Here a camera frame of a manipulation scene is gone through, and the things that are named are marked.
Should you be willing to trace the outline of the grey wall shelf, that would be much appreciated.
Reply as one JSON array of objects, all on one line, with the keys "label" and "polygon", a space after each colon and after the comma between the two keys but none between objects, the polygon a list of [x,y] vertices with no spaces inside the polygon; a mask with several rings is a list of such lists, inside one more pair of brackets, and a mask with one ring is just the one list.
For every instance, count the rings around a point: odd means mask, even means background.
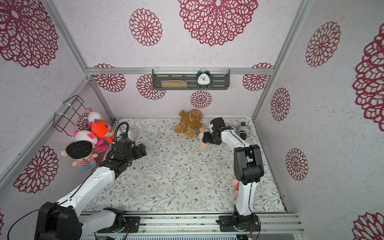
[{"label": "grey wall shelf", "polygon": [[[207,88],[198,88],[197,74],[199,71],[208,71],[211,74],[211,85]],[[183,80],[188,82],[188,88],[162,88],[164,80]],[[230,86],[230,70],[192,70],[192,71],[161,71],[152,70],[152,83],[155,90],[227,90]]]}]

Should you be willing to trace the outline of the pink red dotted plush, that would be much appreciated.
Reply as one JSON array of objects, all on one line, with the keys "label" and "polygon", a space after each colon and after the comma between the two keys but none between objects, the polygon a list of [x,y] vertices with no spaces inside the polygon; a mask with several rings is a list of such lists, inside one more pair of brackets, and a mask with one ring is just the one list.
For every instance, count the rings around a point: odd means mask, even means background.
[{"label": "pink red dotted plush", "polygon": [[236,190],[234,192],[235,197],[239,197],[239,187],[240,187],[240,182],[237,179],[232,179],[232,184],[236,187]]}]

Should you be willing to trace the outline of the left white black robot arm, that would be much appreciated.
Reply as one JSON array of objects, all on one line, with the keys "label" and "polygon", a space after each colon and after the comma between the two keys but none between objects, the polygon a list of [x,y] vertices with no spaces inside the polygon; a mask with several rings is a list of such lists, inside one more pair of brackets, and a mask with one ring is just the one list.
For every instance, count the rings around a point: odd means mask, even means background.
[{"label": "left white black robot arm", "polygon": [[114,182],[134,160],[146,156],[144,144],[136,144],[125,132],[113,143],[106,159],[76,189],[55,203],[47,202],[39,209],[36,240],[79,240],[100,230],[119,232],[127,227],[122,211],[106,208],[81,217],[88,203],[107,185]]}]

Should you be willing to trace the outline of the beige pouch on shelf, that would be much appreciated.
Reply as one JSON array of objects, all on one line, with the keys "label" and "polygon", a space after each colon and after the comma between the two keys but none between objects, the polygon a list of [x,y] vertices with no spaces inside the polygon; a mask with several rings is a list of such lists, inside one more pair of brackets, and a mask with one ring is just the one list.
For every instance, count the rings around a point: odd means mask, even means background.
[{"label": "beige pouch on shelf", "polygon": [[188,82],[183,80],[164,80],[161,82],[162,88],[188,88]]}]

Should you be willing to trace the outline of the pink power strip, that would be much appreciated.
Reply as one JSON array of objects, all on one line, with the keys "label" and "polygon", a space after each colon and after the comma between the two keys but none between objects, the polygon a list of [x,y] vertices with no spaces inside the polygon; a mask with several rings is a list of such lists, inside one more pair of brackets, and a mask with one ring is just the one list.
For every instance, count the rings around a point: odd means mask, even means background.
[{"label": "pink power strip", "polygon": [[205,142],[203,141],[204,133],[205,133],[205,128],[204,128],[204,127],[199,128],[199,135],[198,135],[199,141],[200,141],[200,143],[201,143],[204,147],[207,147],[208,144],[205,143]]}]

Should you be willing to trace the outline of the orange fox plush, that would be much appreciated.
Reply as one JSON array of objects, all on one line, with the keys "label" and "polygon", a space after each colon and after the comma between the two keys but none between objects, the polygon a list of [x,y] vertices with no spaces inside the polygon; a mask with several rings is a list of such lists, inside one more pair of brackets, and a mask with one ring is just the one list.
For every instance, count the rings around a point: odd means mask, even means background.
[{"label": "orange fox plush", "polygon": [[113,144],[115,131],[113,128],[104,120],[94,120],[89,122],[91,132],[94,133],[98,138],[106,140],[109,144]]}]

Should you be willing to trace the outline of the teal alarm clock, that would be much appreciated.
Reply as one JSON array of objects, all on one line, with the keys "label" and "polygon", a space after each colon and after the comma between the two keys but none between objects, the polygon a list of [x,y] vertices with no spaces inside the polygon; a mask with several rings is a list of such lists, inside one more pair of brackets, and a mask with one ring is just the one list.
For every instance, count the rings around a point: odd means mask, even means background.
[{"label": "teal alarm clock", "polygon": [[207,88],[211,85],[211,74],[208,71],[199,71],[197,74],[198,88]]}]

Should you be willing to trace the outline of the brown teddy bear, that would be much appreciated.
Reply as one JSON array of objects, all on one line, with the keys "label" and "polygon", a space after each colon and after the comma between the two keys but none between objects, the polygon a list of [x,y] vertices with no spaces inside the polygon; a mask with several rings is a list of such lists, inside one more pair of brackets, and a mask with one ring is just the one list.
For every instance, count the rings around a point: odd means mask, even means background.
[{"label": "brown teddy bear", "polygon": [[204,127],[201,123],[203,114],[198,109],[193,109],[189,112],[181,111],[179,116],[180,122],[174,127],[174,132],[177,134],[185,133],[187,138],[194,139],[197,137],[196,130]]}]

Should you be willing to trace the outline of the white round alarm clock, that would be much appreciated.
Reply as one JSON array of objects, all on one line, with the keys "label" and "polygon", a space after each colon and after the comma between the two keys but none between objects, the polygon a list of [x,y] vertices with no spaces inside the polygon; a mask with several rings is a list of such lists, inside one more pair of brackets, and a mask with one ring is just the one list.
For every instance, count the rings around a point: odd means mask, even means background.
[{"label": "white round alarm clock", "polygon": [[127,128],[125,126],[122,126],[117,130],[117,141],[120,139],[129,139],[134,142],[136,136],[131,129],[129,129],[127,132]]}]

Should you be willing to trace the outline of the pink striped pig plush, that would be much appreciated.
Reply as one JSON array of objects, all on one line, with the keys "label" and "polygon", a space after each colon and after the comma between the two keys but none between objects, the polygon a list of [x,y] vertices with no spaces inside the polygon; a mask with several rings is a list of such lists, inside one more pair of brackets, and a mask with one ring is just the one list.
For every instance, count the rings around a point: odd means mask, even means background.
[{"label": "pink striped pig plush", "polygon": [[103,120],[103,117],[98,112],[88,110],[80,115],[77,121],[78,131],[74,131],[76,141],[87,141],[93,146],[92,152],[87,154],[85,158],[75,160],[72,163],[73,166],[79,167],[82,171],[93,169],[97,163],[95,158],[108,149],[108,145],[104,144],[104,140],[98,139],[98,137],[91,131],[90,124],[92,124],[94,120]]}]

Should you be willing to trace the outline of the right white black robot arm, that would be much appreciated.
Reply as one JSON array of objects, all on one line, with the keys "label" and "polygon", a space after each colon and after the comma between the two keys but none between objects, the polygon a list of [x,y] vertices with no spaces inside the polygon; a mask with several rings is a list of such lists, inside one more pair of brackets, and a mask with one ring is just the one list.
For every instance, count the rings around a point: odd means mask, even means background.
[{"label": "right white black robot arm", "polygon": [[223,118],[210,122],[210,131],[203,135],[203,142],[213,145],[226,144],[234,151],[234,173],[239,183],[239,195],[231,220],[232,226],[243,229],[247,225],[259,224],[253,203],[258,183],[264,176],[261,148],[241,138]]}]

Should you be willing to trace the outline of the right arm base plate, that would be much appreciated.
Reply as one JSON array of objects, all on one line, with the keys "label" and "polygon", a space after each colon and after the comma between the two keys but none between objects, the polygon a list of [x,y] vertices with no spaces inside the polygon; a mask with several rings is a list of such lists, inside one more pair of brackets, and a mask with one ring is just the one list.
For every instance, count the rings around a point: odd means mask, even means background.
[{"label": "right arm base plate", "polygon": [[256,214],[248,216],[219,216],[216,222],[221,232],[258,232],[261,230],[261,223]]}]

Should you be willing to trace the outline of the black-haired doll plush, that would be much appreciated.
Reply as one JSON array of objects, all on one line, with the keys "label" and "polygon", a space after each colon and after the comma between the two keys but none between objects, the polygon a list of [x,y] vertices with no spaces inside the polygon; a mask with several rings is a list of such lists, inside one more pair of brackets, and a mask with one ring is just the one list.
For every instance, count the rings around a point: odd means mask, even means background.
[{"label": "black-haired doll plush", "polygon": [[73,166],[86,167],[94,161],[93,145],[88,141],[77,141],[69,144],[61,152],[63,157],[70,157],[75,160]]}]

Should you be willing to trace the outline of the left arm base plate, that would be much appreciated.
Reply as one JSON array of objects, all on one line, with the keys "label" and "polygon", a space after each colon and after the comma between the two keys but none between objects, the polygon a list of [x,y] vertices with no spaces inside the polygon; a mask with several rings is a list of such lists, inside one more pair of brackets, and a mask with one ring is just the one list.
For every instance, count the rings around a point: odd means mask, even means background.
[{"label": "left arm base plate", "polygon": [[118,219],[111,227],[97,231],[98,234],[137,233],[140,226],[140,217],[128,216]]}]

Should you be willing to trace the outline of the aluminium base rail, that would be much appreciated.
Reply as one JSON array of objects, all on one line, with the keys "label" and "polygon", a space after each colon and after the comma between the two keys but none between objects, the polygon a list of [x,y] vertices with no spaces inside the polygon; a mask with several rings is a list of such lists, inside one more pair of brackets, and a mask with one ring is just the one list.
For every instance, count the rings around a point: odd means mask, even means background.
[{"label": "aluminium base rail", "polygon": [[304,234],[296,214],[258,213],[254,223],[233,227],[231,213],[213,214],[124,214],[130,226],[129,236],[144,235],[246,235]]}]

